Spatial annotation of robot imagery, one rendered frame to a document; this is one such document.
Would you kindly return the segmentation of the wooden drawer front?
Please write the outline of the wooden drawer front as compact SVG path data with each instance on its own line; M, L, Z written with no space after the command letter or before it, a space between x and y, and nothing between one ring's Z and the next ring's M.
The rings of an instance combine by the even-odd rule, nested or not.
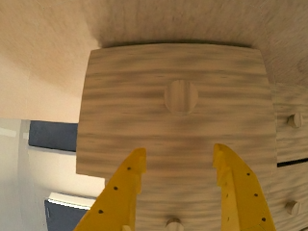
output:
M135 231L220 231L221 187L214 183L141 183Z
M270 87L277 163L308 158L308 90Z
M217 182L216 143L231 147L257 178L276 175L274 110L259 49L157 43L90 51L75 174L111 179L132 150L145 147L142 182Z
M308 167L258 178L276 231L298 231L308 226Z

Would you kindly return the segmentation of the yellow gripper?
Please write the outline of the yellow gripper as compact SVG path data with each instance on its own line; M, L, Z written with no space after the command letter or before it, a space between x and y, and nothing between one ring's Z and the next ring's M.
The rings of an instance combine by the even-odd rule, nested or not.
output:
M213 167L221 187L221 231L276 231L256 174L230 147L216 143ZM73 231L135 231L137 193L146 173L146 148L119 166Z

